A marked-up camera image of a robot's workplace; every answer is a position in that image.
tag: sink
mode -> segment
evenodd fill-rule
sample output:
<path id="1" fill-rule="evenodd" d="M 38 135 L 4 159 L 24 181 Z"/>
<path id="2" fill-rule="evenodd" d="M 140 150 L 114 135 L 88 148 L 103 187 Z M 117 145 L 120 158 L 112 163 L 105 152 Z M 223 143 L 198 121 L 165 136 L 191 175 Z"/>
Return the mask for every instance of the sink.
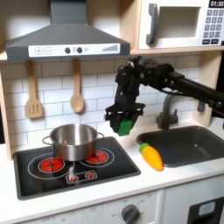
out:
<path id="1" fill-rule="evenodd" d="M 199 126 L 144 133 L 137 137 L 137 142 L 153 146 L 167 167 L 224 158 L 224 141 Z"/>

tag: range hood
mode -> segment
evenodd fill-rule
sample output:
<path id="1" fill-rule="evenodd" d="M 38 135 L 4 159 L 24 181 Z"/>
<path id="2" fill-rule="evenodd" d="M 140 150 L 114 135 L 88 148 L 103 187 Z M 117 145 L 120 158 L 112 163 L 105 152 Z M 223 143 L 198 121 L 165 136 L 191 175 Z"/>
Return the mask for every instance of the range hood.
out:
<path id="1" fill-rule="evenodd" d="M 130 55 L 130 43 L 87 24 L 86 0 L 51 0 L 51 24 L 5 43 L 8 60 Z"/>

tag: wooden spoon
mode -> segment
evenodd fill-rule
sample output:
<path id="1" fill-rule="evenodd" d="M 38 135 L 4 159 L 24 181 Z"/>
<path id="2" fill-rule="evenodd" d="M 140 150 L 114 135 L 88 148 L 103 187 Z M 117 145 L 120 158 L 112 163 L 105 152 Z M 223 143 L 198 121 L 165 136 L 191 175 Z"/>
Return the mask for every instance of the wooden spoon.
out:
<path id="1" fill-rule="evenodd" d="M 84 108 L 84 101 L 81 96 L 81 62 L 78 59 L 73 61 L 73 89 L 71 107 L 75 113 L 80 113 Z"/>
<path id="2" fill-rule="evenodd" d="M 25 113 L 29 118 L 41 117 L 43 114 L 43 108 L 36 96 L 36 85 L 34 75 L 35 63 L 31 60 L 28 60 L 25 62 L 25 66 L 28 75 L 28 84 L 30 93 L 30 99 L 25 104 Z"/>

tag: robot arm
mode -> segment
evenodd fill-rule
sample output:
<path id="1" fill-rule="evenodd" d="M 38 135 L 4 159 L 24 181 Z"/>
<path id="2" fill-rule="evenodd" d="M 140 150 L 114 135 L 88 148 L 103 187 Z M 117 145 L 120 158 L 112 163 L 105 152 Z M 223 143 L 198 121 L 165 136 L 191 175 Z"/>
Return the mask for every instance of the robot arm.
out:
<path id="1" fill-rule="evenodd" d="M 171 65 L 159 64 L 152 59 L 129 59 L 118 68 L 115 82 L 118 84 L 115 104 L 106 108 L 105 120 L 110 121 L 111 128 L 119 136 L 128 135 L 138 116 L 144 114 L 145 105 L 136 103 L 140 84 L 172 95 L 176 94 L 165 91 L 165 88 L 178 90 L 179 95 L 194 97 L 224 113 L 224 93 L 188 80 L 183 74 L 176 73 Z"/>

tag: black cooktop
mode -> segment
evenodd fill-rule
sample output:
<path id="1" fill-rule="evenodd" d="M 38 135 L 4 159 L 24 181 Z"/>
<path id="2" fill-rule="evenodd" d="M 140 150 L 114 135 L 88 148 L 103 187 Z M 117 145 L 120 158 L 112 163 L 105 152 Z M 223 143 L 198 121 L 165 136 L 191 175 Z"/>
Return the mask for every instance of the black cooktop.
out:
<path id="1" fill-rule="evenodd" d="M 52 147 L 14 154 L 17 197 L 33 199 L 140 174 L 122 146 L 106 137 L 96 144 L 95 156 L 67 162 L 53 155 Z"/>

